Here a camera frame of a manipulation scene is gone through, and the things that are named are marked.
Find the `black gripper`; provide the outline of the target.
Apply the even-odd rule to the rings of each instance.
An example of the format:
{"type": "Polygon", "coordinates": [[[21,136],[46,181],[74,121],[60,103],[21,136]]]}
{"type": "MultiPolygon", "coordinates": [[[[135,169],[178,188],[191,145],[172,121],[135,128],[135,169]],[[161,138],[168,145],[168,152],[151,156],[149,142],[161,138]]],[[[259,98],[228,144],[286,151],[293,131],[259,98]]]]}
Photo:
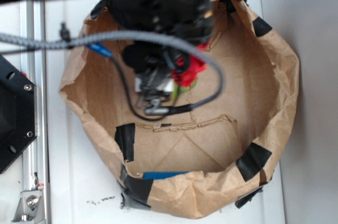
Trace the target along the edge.
{"type": "Polygon", "coordinates": [[[173,35],[206,42],[212,34],[210,0],[109,0],[108,10],[127,30],[173,35]]]}

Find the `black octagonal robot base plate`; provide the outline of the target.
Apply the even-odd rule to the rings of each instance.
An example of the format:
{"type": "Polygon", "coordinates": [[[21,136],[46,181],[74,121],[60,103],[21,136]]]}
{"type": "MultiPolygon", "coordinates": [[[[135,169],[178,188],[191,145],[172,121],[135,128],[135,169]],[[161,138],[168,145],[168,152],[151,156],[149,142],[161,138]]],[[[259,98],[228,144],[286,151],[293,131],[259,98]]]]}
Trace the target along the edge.
{"type": "Polygon", "coordinates": [[[36,139],[35,84],[1,56],[1,173],[36,139]]]}

